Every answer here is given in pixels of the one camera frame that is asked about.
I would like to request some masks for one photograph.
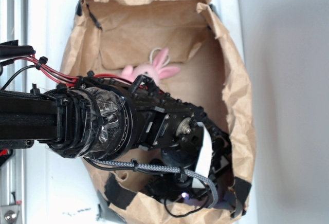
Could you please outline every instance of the white plastic piece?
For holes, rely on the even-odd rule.
[[[210,165],[211,165],[211,154],[212,154],[212,146],[211,146],[211,137],[208,130],[205,128],[205,125],[202,122],[197,123],[198,126],[204,128],[204,137],[203,144],[200,150],[199,158],[196,163],[195,172],[201,174],[208,178]],[[203,184],[197,179],[193,179],[192,188],[205,188]]]

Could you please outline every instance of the screw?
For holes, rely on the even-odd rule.
[[[182,131],[184,134],[189,134],[191,132],[191,129],[187,126],[187,127],[184,127],[183,128],[183,131]]]
[[[13,212],[12,210],[7,211],[7,213],[4,216],[6,223],[13,224],[16,222],[17,214]]]

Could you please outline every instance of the pink plush bunny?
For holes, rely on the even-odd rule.
[[[153,78],[156,85],[159,84],[160,79],[169,78],[177,73],[179,73],[180,69],[176,66],[166,66],[164,67],[170,60],[168,58],[167,62],[165,62],[168,57],[168,48],[161,49],[158,55],[152,60],[153,52],[158,49],[152,50],[150,54],[150,64],[143,64],[136,66],[133,68],[131,65],[125,66],[122,70],[121,77],[127,79],[128,81],[133,82],[137,76],[139,75],[147,75]]]

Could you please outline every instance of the brown paper bag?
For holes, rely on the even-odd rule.
[[[168,47],[181,72],[161,81],[174,98],[204,107],[210,119],[228,132],[232,169],[220,185],[220,202],[184,218],[174,218],[163,204],[138,192],[148,175],[110,174],[86,165],[95,188],[128,223],[232,223],[247,209],[254,169],[255,132],[251,85],[229,32],[211,10],[211,0],[81,0],[61,71],[70,75],[118,73],[127,64],[148,61],[153,48]],[[121,161],[149,163],[157,151],[131,150]],[[179,215],[195,209],[169,204]]]

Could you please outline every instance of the gray braided cable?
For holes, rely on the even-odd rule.
[[[118,167],[135,167],[135,164],[132,162],[124,162],[124,161],[100,161],[100,160],[92,160],[95,163],[107,165],[107,166],[118,166]],[[180,173],[179,167],[173,167],[173,166],[161,166],[161,165],[151,165],[151,164],[137,164],[138,169],[143,170],[150,170],[150,171],[157,171],[157,172],[166,172],[166,173]],[[218,202],[218,195],[217,190],[215,187],[215,184],[212,182],[211,179],[206,178],[200,174],[197,174],[194,171],[185,170],[185,174],[189,177],[196,178],[202,182],[204,182],[206,185],[209,186],[211,195],[212,195],[212,203],[209,204],[208,208],[212,208],[215,206],[215,204]]]

